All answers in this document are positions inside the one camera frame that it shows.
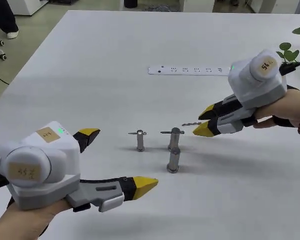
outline electrical outlet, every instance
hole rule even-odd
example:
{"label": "electrical outlet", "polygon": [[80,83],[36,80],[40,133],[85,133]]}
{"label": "electrical outlet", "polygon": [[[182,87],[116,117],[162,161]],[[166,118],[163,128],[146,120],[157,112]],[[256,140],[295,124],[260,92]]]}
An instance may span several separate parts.
{"label": "electrical outlet", "polygon": [[228,76],[230,67],[191,67],[191,66],[171,66],[156,65],[148,69],[150,75],[197,75],[197,76]]}

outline shoe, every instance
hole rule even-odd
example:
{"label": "shoe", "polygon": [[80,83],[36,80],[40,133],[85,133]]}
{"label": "shoe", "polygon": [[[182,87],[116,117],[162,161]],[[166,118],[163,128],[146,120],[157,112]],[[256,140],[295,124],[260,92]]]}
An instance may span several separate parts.
{"label": "shoe", "polygon": [[238,7],[239,6],[239,0],[230,0],[230,4],[234,7]]}
{"label": "shoe", "polygon": [[18,35],[19,35],[19,30],[16,31],[16,32],[8,32],[8,33],[6,34],[6,37],[7,37],[8,39],[15,39],[16,37],[18,37]]}

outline silver bolt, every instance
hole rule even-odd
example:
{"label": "silver bolt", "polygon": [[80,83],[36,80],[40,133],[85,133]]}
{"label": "silver bolt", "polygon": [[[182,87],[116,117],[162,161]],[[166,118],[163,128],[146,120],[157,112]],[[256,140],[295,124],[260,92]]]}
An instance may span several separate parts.
{"label": "silver bolt", "polygon": [[169,173],[175,174],[179,172],[179,158],[180,158],[180,149],[178,147],[173,147],[170,153],[170,160],[166,169]]}
{"label": "silver bolt", "polygon": [[171,131],[162,131],[162,134],[171,134],[170,136],[170,143],[168,145],[169,151],[171,151],[172,148],[177,148],[179,145],[179,138],[180,134],[185,134],[185,131],[181,131],[179,128],[174,127]]}
{"label": "silver bolt", "polygon": [[202,122],[190,122],[190,123],[184,123],[182,124],[182,126],[192,126],[192,125],[200,125],[202,124]]}
{"label": "silver bolt", "polygon": [[144,152],[145,146],[144,146],[144,136],[147,135],[145,131],[138,130],[136,132],[129,132],[128,134],[136,135],[136,143],[137,147],[136,149],[138,152]]}

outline floor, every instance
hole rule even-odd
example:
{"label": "floor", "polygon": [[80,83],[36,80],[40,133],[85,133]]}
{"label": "floor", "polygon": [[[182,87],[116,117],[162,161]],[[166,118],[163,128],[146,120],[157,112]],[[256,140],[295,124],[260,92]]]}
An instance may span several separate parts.
{"label": "floor", "polygon": [[[228,1],[216,2],[213,11],[218,13],[250,13],[249,8],[245,7],[244,3],[239,7],[232,7]],[[178,2],[178,0],[139,0],[139,6],[135,11],[159,4],[168,4],[177,11],[179,9]],[[79,0],[72,6],[47,4],[31,17],[17,16],[16,21],[20,28],[18,38],[6,40],[6,35],[0,31],[0,39],[5,42],[3,49],[7,55],[6,61],[0,60],[0,78],[7,83],[12,82],[67,10],[118,11],[119,9],[119,0]],[[6,87],[7,85],[0,81],[0,96]]]}

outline hand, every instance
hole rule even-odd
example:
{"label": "hand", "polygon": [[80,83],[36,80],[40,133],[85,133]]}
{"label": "hand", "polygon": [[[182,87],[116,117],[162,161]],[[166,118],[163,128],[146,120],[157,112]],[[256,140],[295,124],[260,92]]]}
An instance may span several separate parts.
{"label": "hand", "polygon": [[[260,107],[254,114],[256,119],[263,119],[276,116],[281,119],[288,119],[290,123],[298,127],[300,123],[300,91],[288,89],[286,95],[278,101]],[[256,129],[264,129],[276,126],[273,118],[261,121],[254,125]]]}
{"label": "hand", "polygon": [[28,211],[13,203],[0,218],[0,240],[35,240],[58,213],[70,208],[66,200]]}

